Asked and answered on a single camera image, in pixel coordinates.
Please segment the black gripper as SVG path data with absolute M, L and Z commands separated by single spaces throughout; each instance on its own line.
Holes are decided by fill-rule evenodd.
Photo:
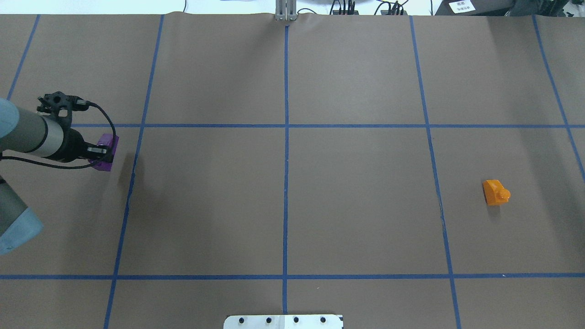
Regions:
M 73 162 L 76 159 L 93 159 L 92 156 L 104 156 L 109 153 L 105 145 L 89 145 L 81 133 L 69 130 L 64 135 L 60 147 L 60 162 Z

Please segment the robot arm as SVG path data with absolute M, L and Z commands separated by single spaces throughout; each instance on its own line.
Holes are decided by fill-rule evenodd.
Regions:
M 1 100 L 1 150 L 38 157 L 32 160 L 1 156 L 1 160 L 70 170 L 71 162 L 82 159 L 88 161 L 82 169 L 111 170 L 119 137 L 108 114 L 100 110 L 112 131 L 102 135 L 96 144 L 85 141 L 72 127 L 73 112 L 99 109 L 98 104 L 60 91 L 40 96 L 38 101 L 40 106 L 31 112 L 10 100 Z M 36 237 L 43 224 L 5 179 L 1 179 L 0 196 L 0 252 L 5 255 Z

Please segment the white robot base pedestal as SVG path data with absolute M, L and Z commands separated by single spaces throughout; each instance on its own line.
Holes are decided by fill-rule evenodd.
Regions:
M 274 314 L 228 316 L 224 329 L 343 329 L 343 316 L 335 314 Z

